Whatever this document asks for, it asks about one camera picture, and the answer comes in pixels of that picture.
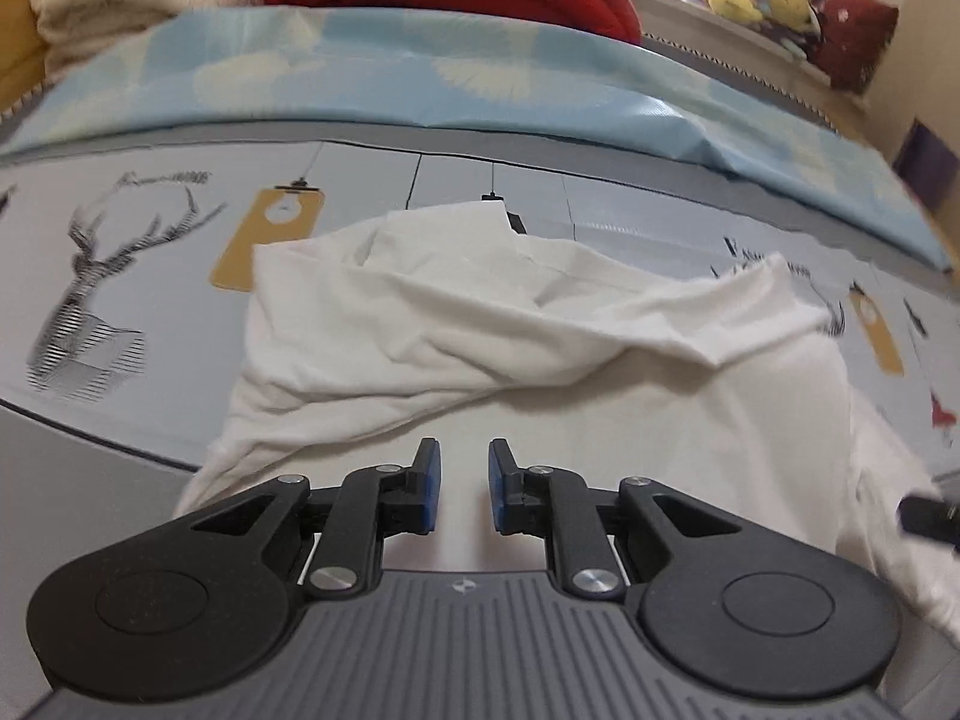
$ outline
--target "deer print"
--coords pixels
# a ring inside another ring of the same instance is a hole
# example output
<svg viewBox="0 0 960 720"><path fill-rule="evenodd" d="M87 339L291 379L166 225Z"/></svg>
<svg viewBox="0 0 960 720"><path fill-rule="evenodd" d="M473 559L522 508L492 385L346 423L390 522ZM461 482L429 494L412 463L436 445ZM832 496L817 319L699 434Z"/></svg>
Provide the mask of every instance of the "deer print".
<svg viewBox="0 0 960 720"><path fill-rule="evenodd" d="M114 386L142 372L147 351L143 333L111 327L90 312L90 303L104 280L121 274L136 261L134 255L183 238L226 205L200 217L189 187L184 187L184 191L187 211L180 221L161 230L157 215L144 234L104 259L96 257L97 228L104 213L83 224L80 209L74 212L68 228L70 240L79 249L72 262L74 277L43 325L27 360L33 386L64 397L96 401Z"/></svg>

